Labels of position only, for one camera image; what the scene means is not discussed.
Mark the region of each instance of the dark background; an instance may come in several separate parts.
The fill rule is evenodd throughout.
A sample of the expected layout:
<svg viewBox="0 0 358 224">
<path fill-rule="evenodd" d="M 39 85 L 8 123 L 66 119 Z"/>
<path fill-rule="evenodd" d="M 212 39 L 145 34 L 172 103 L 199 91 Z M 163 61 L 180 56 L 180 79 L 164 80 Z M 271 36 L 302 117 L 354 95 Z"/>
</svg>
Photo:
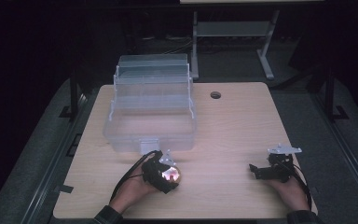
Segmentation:
<svg viewBox="0 0 358 224">
<path fill-rule="evenodd" d="M 114 6 L 117 1 L 96 3 Z M 299 38 L 304 32 L 291 65 L 306 70 L 316 63 L 326 64 L 358 104 L 358 1 L 328 3 L 312 12 L 282 11 L 274 38 Z M 101 24 L 119 22 L 127 13 L 72 10 L 68 6 L 79 3 L 0 1 L 0 189 L 61 84 L 72 74 L 83 77 L 79 83 L 82 91 L 110 83 L 118 57 L 133 50 L 124 36 L 101 30 Z M 142 11 L 137 13 L 130 18 L 142 16 Z M 184 30 L 188 27 L 174 26 L 179 26 L 178 21 L 191 21 L 191 16 L 180 13 L 167 17 L 162 13 L 157 16 L 160 20 L 147 25 L 155 35 L 164 36 L 170 30 L 187 35 Z M 144 25 L 136 22 L 132 24 L 135 28 Z M 135 33 L 144 35 L 136 29 Z M 104 48 L 103 42 L 115 47 Z M 103 58 L 103 51 L 109 51 L 110 57 Z"/>
</svg>

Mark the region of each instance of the metal frame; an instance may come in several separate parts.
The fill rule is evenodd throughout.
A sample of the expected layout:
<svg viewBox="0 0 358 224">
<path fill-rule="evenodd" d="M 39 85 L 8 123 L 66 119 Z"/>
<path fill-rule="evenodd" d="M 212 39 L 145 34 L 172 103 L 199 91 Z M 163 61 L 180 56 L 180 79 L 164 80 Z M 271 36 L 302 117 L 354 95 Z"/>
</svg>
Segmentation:
<svg viewBox="0 0 358 224">
<path fill-rule="evenodd" d="M 311 95 L 311 99 L 313 103 L 316 105 L 317 109 L 319 110 L 320 114 L 322 115 L 325 124 L 329 128 L 332 135 L 337 140 L 337 143 L 341 149 L 342 155 L 345 159 L 345 162 L 348 164 L 349 169 L 351 170 L 354 179 L 358 184 L 358 160 L 356 159 L 355 155 L 353 154 L 352 148 L 349 146 L 345 137 L 342 135 L 340 129 L 336 125 L 336 123 L 332 120 L 332 114 L 327 114 L 325 111 L 325 102 L 323 102 L 320 97 L 316 94 Z"/>
<path fill-rule="evenodd" d="M 266 41 L 263 48 L 257 50 L 257 56 L 263 66 L 266 78 L 268 80 L 273 80 L 274 75 L 266 55 L 269 50 L 269 43 L 271 42 L 279 13 L 280 10 L 275 10 L 270 21 L 198 21 L 197 11 L 195 11 L 193 19 L 191 76 L 194 79 L 200 77 L 197 57 L 197 42 L 199 36 L 264 36 Z"/>
<path fill-rule="evenodd" d="M 42 204 L 48 196 L 48 189 L 50 189 L 54 181 L 57 167 L 59 166 L 62 158 L 66 155 L 68 147 L 72 145 L 70 136 L 74 135 L 76 124 L 83 114 L 84 106 L 86 105 L 87 101 L 88 99 L 84 94 L 81 94 L 80 97 L 76 99 L 76 105 L 78 105 L 76 109 L 79 113 L 76 113 L 77 116 L 74 115 L 74 119 L 68 123 L 65 134 L 62 137 L 59 146 L 55 149 L 53 157 L 51 158 L 42 180 L 34 191 L 32 200 L 30 201 L 28 208 L 22 217 L 21 223 L 35 223 Z"/>
</svg>

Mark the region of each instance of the black cable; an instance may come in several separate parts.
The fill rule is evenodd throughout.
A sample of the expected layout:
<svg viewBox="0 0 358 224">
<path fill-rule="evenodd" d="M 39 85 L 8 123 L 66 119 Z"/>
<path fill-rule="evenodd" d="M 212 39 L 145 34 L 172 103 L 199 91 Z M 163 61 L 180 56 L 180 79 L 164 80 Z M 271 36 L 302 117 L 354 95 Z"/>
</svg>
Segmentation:
<svg viewBox="0 0 358 224">
<path fill-rule="evenodd" d="M 297 168 L 297 170 L 304 176 L 305 182 L 308 183 L 308 180 L 305 177 L 304 172 L 302 172 L 302 170 L 297 165 L 293 164 L 293 166 L 295 166 Z"/>
<path fill-rule="evenodd" d="M 132 172 L 133 172 L 142 162 L 144 162 L 144 161 L 147 159 L 147 157 L 149 157 L 151 154 L 156 154 L 156 153 L 158 153 L 158 151 L 156 151 L 156 150 L 155 150 L 155 151 L 148 152 L 147 154 L 144 154 L 143 157 L 142 157 L 141 159 L 139 159 L 135 164 L 133 164 L 133 166 L 130 168 L 130 170 L 127 171 L 127 173 L 124 174 L 124 175 L 121 177 L 121 179 L 118 181 L 118 183 L 117 183 L 115 189 L 113 190 L 112 197 L 110 198 L 110 201 L 112 201 L 112 199 L 115 198 L 115 196 L 116 196 L 118 190 L 120 189 L 121 185 L 123 185 L 123 183 L 124 183 L 126 180 L 128 180 L 129 178 L 135 177 L 135 175 L 134 175 L 134 176 L 130 176 L 130 175 L 132 174 Z"/>
<path fill-rule="evenodd" d="M 128 177 L 127 179 L 131 179 L 131 178 L 134 178 L 134 177 L 140 176 L 140 175 L 132 175 L 132 176 Z"/>
</svg>

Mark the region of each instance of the cable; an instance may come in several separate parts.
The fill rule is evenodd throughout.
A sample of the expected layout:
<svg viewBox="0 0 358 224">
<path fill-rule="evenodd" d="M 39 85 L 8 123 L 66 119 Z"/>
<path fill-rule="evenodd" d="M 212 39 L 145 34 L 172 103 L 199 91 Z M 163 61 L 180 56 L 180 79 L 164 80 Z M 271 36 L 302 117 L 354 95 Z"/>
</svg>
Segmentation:
<svg viewBox="0 0 358 224">
<path fill-rule="evenodd" d="M 180 50 L 182 50 L 182 49 L 186 49 L 186 47 L 189 46 L 189 45 L 191 45 L 192 43 L 193 43 L 193 41 L 190 40 L 190 41 L 188 41 L 187 43 L 185 43 L 184 45 L 182 45 L 182 46 L 180 46 L 180 47 L 178 47 L 178 48 L 176 48 L 176 49 L 170 49 L 170 50 L 168 50 L 168 51 L 165 51 L 165 52 L 163 52 L 162 54 L 171 54 L 171 53 L 178 52 L 178 51 L 180 51 Z"/>
<path fill-rule="evenodd" d="M 130 175 L 132 174 L 132 172 L 133 172 L 142 162 L 144 162 L 144 161 L 147 159 L 147 157 L 149 157 L 151 154 L 156 154 L 156 153 L 159 153 L 159 152 L 161 152 L 161 151 L 155 150 L 155 151 L 151 151 L 151 152 L 149 152 L 149 153 L 147 153 L 147 154 L 144 154 L 141 159 L 139 159 L 135 164 L 133 164 L 133 166 L 130 168 L 130 170 L 127 171 L 127 173 L 124 174 L 124 175 L 121 177 L 121 179 L 118 181 L 118 183 L 117 183 L 115 189 L 113 190 L 112 197 L 110 198 L 110 201 L 112 201 L 112 199 L 115 198 L 115 196 L 116 196 L 118 190 L 120 189 L 120 187 L 123 185 L 123 183 L 124 183 L 126 180 L 128 180 L 129 178 L 132 178 L 132 177 L 137 176 L 137 175 L 130 176 Z"/>
<path fill-rule="evenodd" d="M 304 175 L 304 173 L 302 172 L 302 170 L 301 170 L 297 165 L 295 165 L 295 164 L 293 164 L 293 166 L 295 166 L 295 167 L 297 168 L 297 170 L 304 176 L 305 182 L 308 183 L 308 180 L 307 180 L 307 178 L 305 177 L 305 175 Z"/>
<path fill-rule="evenodd" d="M 191 37 L 188 37 L 188 36 L 185 36 L 185 37 L 175 37 L 175 36 L 170 36 L 170 35 L 167 35 L 165 37 L 166 40 L 169 40 L 169 41 L 172 41 L 172 42 L 175 42 L 175 43 L 184 43 L 186 41 L 189 41 L 191 40 Z"/>
</svg>

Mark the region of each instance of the person's left hand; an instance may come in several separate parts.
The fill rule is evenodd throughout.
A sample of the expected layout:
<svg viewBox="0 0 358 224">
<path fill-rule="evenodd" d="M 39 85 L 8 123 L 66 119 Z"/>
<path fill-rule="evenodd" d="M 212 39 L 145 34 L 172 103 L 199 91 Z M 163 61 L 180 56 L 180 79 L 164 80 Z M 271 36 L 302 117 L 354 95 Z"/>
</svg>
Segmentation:
<svg viewBox="0 0 358 224">
<path fill-rule="evenodd" d="M 144 182 L 142 178 L 142 164 L 132 172 L 131 176 L 133 175 L 138 176 L 124 181 L 115 198 L 109 203 L 120 214 L 123 214 L 130 206 L 140 202 L 147 194 L 158 192 L 158 189 Z"/>
</svg>

